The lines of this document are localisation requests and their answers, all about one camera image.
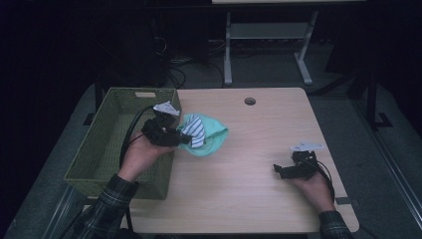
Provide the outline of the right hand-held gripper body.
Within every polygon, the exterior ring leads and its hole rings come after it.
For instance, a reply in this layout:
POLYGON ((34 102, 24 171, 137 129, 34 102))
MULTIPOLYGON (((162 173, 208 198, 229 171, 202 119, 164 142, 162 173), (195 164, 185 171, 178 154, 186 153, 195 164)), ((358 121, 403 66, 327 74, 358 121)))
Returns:
POLYGON ((291 147, 292 160, 294 162, 293 178, 304 178, 308 180, 317 172, 321 171, 318 165, 316 149, 322 149, 320 143, 302 141, 300 144, 291 147))

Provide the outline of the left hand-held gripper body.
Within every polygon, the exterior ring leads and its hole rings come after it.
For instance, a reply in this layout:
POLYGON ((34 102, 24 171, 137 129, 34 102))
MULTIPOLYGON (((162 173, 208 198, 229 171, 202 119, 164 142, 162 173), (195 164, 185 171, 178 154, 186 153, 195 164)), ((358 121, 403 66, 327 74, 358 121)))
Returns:
POLYGON ((177 146, 180 144, 180 133, 173 127, 180 111, 170 102, 152 107, 155 117, 148 119, 141 132, 154 145, 177 146))

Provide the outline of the mint green baby garment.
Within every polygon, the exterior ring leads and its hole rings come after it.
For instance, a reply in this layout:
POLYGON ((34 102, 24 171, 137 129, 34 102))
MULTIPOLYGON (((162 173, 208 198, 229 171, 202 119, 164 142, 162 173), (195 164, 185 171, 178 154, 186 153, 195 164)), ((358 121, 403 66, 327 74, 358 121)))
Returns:
POLYGON ((220 121, 200 113, 185 115, 177 128, 182 134, 191 136, 190 142, 179 147, 200 157, 218 151, 229 134, 228 128, 220 121))

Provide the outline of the green woven basket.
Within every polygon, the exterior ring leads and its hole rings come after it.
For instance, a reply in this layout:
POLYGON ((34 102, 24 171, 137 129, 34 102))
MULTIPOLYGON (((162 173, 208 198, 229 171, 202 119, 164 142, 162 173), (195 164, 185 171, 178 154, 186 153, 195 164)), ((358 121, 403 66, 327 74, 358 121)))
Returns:
POLYGON ((109 89, 65 180, 85 196, 99 196, 119 170, 123 141, 155 117, 153 106, 165 102, 181 109, 175 89, 109 89))

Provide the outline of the person's right hand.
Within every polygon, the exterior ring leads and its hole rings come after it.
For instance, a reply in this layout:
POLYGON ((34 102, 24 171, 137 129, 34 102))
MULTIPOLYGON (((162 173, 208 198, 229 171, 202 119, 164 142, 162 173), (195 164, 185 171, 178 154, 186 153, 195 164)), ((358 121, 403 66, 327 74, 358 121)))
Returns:
POLYGON ((290 179, 289 183, 297 187, 304 194, 317 213, 335 210, 330 191, 319 172, 308 180, 295 178, 290 179))

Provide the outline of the person's left hand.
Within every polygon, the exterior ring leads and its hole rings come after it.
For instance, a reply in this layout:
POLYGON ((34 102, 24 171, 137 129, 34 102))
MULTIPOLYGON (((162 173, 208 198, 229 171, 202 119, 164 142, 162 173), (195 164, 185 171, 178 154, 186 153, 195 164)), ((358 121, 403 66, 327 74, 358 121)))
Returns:
POLYGON ((172 146, 152 144, 140 131, 137 131, 130 138, 128 149, 117 175, 125 181, 135 182, 160 156, 173 150, 172 146))

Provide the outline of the black metal stand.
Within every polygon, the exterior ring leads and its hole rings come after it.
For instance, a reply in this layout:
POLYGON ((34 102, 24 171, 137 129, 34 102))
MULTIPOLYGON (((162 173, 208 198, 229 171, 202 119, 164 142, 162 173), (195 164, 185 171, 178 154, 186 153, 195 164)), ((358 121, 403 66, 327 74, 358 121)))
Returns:
POLYGON ((351 100, 358 100, 366 93, 365 119, 373 130, 380 127, 393 127, 385 113, 376 111, 377 100, 377 84, 378 77, 376 72, 379 70, 380 64, 377 62, 376 56, 372 53, 367 54, 360 61, 359 66, 350 73, 345 74, 339 79, 334 80, 326 86, 308 93, 308 96, 323 96, 335 88, 351 82, 346 95, 351 100))

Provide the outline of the white metal stand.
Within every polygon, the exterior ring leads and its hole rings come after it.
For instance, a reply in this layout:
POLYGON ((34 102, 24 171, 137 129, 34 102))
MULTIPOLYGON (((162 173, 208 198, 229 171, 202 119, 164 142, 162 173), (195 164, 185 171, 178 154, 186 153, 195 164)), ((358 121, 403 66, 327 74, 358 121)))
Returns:
POLYGON ((231 64, 232 40, 302 40, 302 48, 294 53, 295 61, 307 86, 314 82, 305 63, 305 56, 309 47, 318 11, 312 11, 307 22, 294 23, 233 23, 231 13, 226 14, 225 55, 223 61, 225 86, 233 84, 231 64))

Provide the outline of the black metal post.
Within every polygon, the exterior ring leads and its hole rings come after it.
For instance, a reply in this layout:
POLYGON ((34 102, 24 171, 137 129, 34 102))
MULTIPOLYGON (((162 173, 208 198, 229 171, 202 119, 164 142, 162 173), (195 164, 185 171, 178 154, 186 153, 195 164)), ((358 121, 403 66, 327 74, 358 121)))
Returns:
POLYGON ((96 112, 100 109, 103 102, 103 87, 100 77, 97 77, 95 80, 95 103, 96 103, 96 112))

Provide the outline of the metal floor rail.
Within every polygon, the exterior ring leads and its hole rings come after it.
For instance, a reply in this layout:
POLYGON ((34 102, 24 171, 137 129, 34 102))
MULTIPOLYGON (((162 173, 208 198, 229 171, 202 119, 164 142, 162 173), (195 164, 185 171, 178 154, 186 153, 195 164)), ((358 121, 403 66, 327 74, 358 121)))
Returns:
POLYGON ((68 239, 73 222, 82 211, 86 199, 74 187, 68 185, 58 201, 42 239, 68 239))
POLYGON ((416 195, 402 170, 399 168, 393 154, 379 134, 378 128, 374 127, 366 118, 365 109, 362 104, 360 102, 353 102, 352 105, 359 115, 373 142, 375 143, 379 153, 381 154, 384 164, 386 165, 386 169, 396 184, 396 187, 400 192, 408 210, 422 231, 422 201, 416 195))

